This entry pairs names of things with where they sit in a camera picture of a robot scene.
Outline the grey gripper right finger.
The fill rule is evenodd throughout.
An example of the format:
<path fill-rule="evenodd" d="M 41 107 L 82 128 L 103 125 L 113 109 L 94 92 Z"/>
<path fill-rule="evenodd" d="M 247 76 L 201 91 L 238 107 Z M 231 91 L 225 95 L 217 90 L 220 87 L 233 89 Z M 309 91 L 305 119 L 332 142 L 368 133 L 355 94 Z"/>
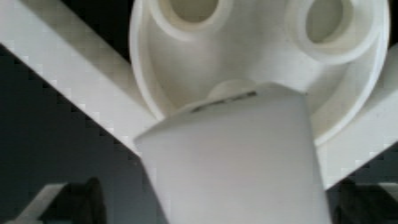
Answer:
<path fill-rule="evenodd" d="M 398 224 L 398 183 L 343 180 L 332 224 Z"/>

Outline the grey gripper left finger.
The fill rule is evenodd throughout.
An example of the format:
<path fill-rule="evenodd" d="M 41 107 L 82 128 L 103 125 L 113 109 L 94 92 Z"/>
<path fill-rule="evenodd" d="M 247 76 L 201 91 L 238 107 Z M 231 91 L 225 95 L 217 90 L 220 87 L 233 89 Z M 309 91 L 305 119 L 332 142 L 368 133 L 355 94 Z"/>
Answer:
<path fill-rule="evenodd" d="M 99 180 L 48 184 L 10 224 L 106 224 Z"/>

